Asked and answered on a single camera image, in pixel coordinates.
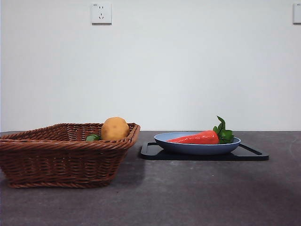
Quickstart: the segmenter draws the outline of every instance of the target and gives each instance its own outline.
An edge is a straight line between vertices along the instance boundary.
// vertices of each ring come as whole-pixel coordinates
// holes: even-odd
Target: table
[[[103,188],[7,186],[2,226],[300,226],[301,131],[234,132],[268,161],[151,161],[141,131],[117,176]]]

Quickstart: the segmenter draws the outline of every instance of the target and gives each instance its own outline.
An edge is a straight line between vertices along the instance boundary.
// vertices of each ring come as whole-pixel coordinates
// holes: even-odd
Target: blue plate
[[[195,145],[195,144],[179,144],[167,142],[167,140],[194,135],[198,132],[174,132],[157,134],[154,138],[157,144],[163,149],[171,152],[182,154],[197,154],[197,155],[213,155],[213,154],[227,154],[235,150],[240,144],[240,139],[235,137],[233,143],[222,145]]]

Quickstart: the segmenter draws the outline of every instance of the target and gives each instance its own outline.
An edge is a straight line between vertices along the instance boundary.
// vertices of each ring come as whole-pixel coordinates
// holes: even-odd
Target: brown wicker basket
[[[9,186],[92,188],[108,185],[140,126],[128,123],[129,135],[117,141],[86,142],[100,135],[102,123],[63,123],[0,137],[0,166]]]

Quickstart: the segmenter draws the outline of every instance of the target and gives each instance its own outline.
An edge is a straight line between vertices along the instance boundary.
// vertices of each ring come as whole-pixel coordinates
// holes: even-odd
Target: carrot
[[[167,140],[167,142],[197,145],[216,145],[219,143],[219,138],[216,132],[214,132],[213,130],[208,130],[194,135],[170,139]]]

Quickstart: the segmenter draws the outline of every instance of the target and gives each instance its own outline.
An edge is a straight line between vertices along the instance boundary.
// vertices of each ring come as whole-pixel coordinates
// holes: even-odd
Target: outlet plate
[[[293,4],[293,24],[301,25],[301,2]]]
[[[112,24],[112,4],[109,2],[93,3],[91,5],[92,24]]]

